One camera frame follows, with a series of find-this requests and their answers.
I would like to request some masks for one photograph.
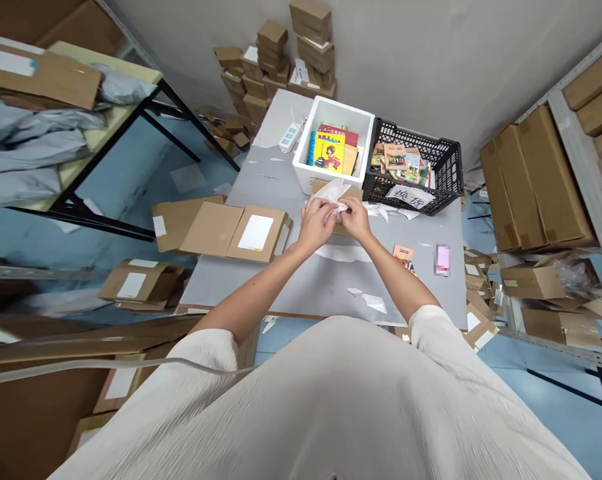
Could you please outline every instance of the blue floor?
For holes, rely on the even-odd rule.
[[[191,124],[171,119],[160,119],[160,122],[201,158],[199,168],[205,184],[179,191],[170,172],[192,165],[192,160],[144,120],[138,119],[80,188],[79,195],[94,200],[110,217],[152,228],[152,204],[214,195],[214,188],[234,182],[236,172],[204,146],[202,135]],[[242,153],[237,161],[240,164],[244,160]],[[181,172],[177,179],[185,176]],[[494,250],[491,221],[468,219],[488,212],[488,205],[474,205],[471,199],[468,200],[463,213],[463,237],[468,248],[485,253]],[[58,269],[78,270],[94,266],[104,274],[125,258],[162,260],[188,267],[195,265],[194,257],[158,253],[154,243],[87,228],[63,233],[49,220],[6,209],[0,209],[0,257],[18,265]],[[492,279],[498,280],[498,274],[492,275]],[[98,286],[98,283],[46,283],[44,288]],[[73,318],[116,324],[142,321],[147,317],[109,306]],[[267,333],[259,336],[257,364],[268,360],[315,323],[308,319],[279,318]],[[261,322],[260,331],[264,328],[265,324]],[[590,476],[602,480],[602,408],[536,379],[525,370],[534,368],[592,395],[602,396],[600,386],[582,373],[579,362],[502,336],[496,336],[479,356],[570,449]]]

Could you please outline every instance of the white wall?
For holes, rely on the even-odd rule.
[[[254,42],[286,0],[104,0],[188,104],[232,111],[212,48]],[[465,168],[602,40],[602,0],[326,0],[337,99],[460,141]],[[296,42],[288,44],[296,52]]]

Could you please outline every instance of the black plastic crate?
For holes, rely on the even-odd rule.
[[[433,139],[400,129],[395,123],[376,118],[374,135],[369,148],[367,172],[363,182],[363,200],[384,203],[392,207],[414,210],[425,215],[436,215],[456,198],[463,194],[463,168],[461,166],[461,144],[447,139]],[[422,187],[408,181],[394,180],[389,173],[378,173],[371,170],[370,158],[377,143],[402,143],[409,148],[418,148],[424,159],[428,160],[434,170],[436,188]],[[396,185],[418,188],[434,195],[434,200],[422,209],[412,207],[402,200],[386,199],[390,189]]]

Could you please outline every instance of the table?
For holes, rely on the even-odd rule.
[[[227,198],[228,205],[262,205],[288,212],[294,221],[287,245],[298,239],[301,208],[308,196],[301,191],[292,168],[293,152],[284,154],[278,142],[292,122],[309,114],[312,100],[278,90],[259,130],[243,168]],[[414,249],[414,266],[419,278],[432,290],[460,329],[467,328],[465,270],[461,232],[461,200],[434,217],[420,215],[408,221],[402,215],[370,217],[372,232],[389,251],[394,244]],[[356,247],[351,237],[333,234],[327,242],[340,247]],[[434,275],[434,249],[437,243],[451,249],[450,276]],[[264,268],[263,264],[235,259],[200,257],[180,303],[209,309]],[[368,307],[361,296],[347,288],[381,297],[387,313]],[[375,322],[405,324],[381,281],[374,265],[367,261],[335,261],[315,253],[292,276],[272,304],[270,315],[324,319],[349,315]]]
[[[198,120],[197,116],[184,104],[176,92],[172,90],[164,80],[161,72],[62,41],[56,42],[49,50],[60,55],[67,55],[75,58],[83,63],[103,63],[109,65],[126,75],[140,78],[157,87],[148,98],[138,105],[116,105],[106,110],[106,112],[104,112],[107,120],[106,129],[86,130],[83,132],[87,143],[94,153],[88,158],[66,162],[58,167],[62,188],[60,195],[44,200],[18,203],[8,208],[46,218],[62,220],[109,233],[116,233],[124,237],[149,242],[155,241],[154,231],[130,225],[102,215],[97,215],[92,212],[92,210],[90,210],[76,194],[76,189],[84,182],[92,170],[96,168],[100,161],[138,117],[143,117],[156,128],[156,130],[161,132],[168,140],[192,158],[192,160],[196,162],[201,161],[194,152],[185,146],[185,144],[166,130],[166,128],[164,128],[154,117],[148,114],[148,110],[156,113],[167,113],[174,117],[190,121],[205,136],[205,138],[214,145],[216,150],[232,166],[232,168],[236,171],[240,171],[238,164],[236,164],[232,157],[223,150],[214,136],[212,136],[200,120]],[[174,102],[177,108],[156,102],[155,98],[159,92],[164,92],[164,94]]]

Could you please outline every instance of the white styrofoam box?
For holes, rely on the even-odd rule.
[[[369,161],[369,144],[374,133],[375,116],[363,110],[358,110],[344,103],[317,96],[312,104],[312,110],[303,128],[303,134],[294,154],[292,166],[299,178],[301,190],[306,195],[312,194],[312,178],[326,182],[334,178],[342,178],[344,183],[349,183],[354,188],[363,189],[365,171]],[[347,125],[348,130],[359,134],[359,156],[356,159],[352,176],[334,173],[328,169],[310,167],[307,164],[311,134],[321,128],[322,123]]]

